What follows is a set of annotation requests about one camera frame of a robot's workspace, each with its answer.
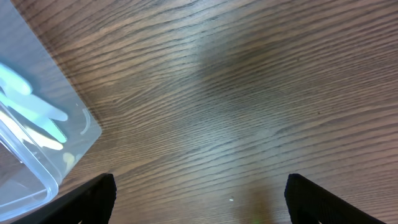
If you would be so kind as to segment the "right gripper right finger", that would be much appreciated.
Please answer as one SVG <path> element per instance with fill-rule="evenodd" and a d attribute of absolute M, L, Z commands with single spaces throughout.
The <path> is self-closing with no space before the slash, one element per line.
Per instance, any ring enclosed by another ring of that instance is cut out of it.
<path fill-rule="evenodd" d="M 385 224 L 300 174 L 290 174 L 284 197 L 292 224 Z"/>

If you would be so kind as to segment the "cream yellow plastic knife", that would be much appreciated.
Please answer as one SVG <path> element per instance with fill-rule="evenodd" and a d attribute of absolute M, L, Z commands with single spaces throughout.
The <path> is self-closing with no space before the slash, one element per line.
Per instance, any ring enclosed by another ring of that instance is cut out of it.
<path fill-rule="evenodd" d="M 58 141 L 50 139 L 28 126 L 24 126 L 24 128 L 21 128 L 11 117 L 9 117 L 4 112 L 1 112 L 1 121 L 20 141 L 27 141 L 31 144 L 35 142 L 40 147 L 47 147 L 56 151 L 60 151 L 63 149 L 63 145 Z"/>

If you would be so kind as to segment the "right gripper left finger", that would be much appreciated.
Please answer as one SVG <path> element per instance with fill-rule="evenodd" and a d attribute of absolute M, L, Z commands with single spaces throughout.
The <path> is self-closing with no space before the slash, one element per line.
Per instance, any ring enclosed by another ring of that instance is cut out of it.
<path fill-rule="evenodd" d="M 108 224 L 116 200 L 113 174 L 101 174 L 12 224 Z"/>

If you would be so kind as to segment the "white plastic knife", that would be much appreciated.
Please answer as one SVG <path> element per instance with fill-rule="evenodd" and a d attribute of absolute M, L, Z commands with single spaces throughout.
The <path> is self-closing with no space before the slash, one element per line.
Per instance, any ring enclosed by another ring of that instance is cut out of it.
<path fill-rule="evenodd" d="M 1 63 L 1 84 L 11 87 L 22 95 L 29 95 L 33 88 L 31 84 L 13 69 Z"/>
<path fill-rule="evenodd" d="M 39 98 L 33 93 L 29 95 L 23 95 L 11 87 L 6 87 L 4 92 L 8 99 L 24 109 L 59 121 L 66 121 L 68 119 L 66 112 L 58 109 L 50 103 L 47 103 L 45 100 Z"/>

